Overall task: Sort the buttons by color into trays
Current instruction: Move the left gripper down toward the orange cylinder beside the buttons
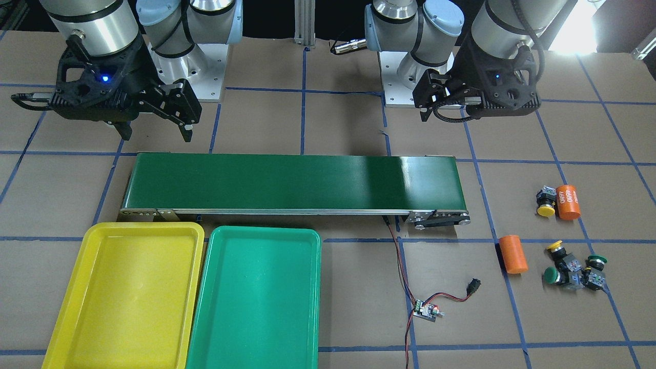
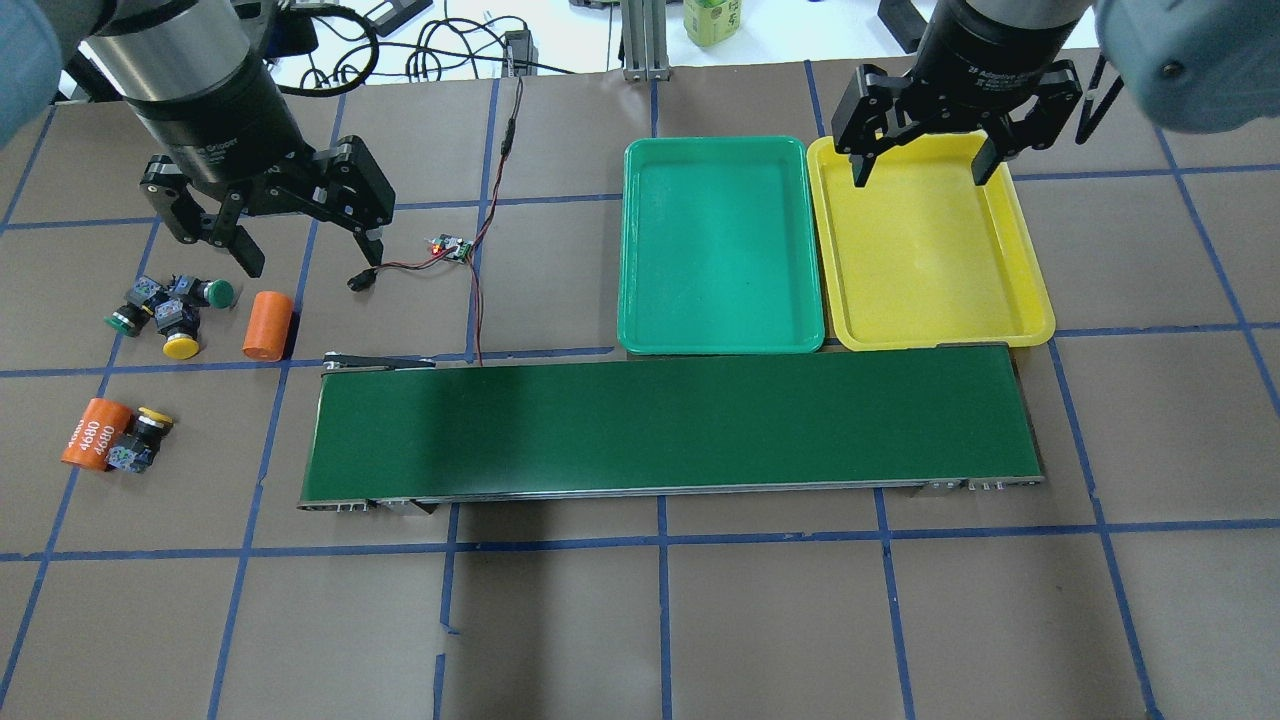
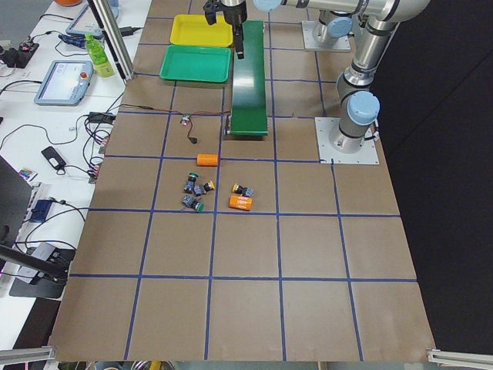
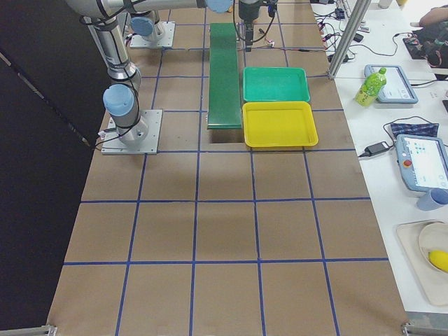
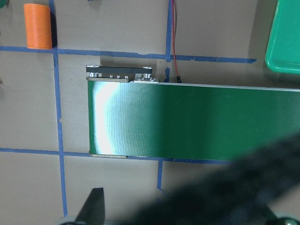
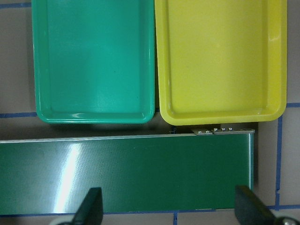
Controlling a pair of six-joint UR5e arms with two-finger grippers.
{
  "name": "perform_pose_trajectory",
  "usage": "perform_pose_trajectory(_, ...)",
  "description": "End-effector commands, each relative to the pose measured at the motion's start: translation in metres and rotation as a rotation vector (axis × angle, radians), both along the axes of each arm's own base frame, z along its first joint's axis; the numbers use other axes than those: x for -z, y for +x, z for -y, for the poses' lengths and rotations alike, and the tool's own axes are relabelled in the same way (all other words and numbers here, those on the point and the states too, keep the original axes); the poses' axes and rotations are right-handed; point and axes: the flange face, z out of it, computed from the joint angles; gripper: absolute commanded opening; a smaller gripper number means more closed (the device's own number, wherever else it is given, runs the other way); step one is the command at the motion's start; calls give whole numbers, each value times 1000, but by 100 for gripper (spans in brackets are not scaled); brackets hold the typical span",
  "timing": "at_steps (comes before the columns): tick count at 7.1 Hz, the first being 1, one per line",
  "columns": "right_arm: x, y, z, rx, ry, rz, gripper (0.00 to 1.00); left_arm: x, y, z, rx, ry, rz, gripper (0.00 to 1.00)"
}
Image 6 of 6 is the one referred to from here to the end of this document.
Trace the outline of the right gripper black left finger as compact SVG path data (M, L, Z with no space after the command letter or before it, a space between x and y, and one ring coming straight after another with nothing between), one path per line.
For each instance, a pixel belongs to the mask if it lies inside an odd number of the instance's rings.
M102 189L90 188L72 219L73 225L100 225L103 220Z

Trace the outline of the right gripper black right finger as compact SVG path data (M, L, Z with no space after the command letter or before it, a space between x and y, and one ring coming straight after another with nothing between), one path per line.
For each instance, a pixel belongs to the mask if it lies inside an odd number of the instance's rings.
M273 225L275 216L248 186L235 187L234 214L240 225Z

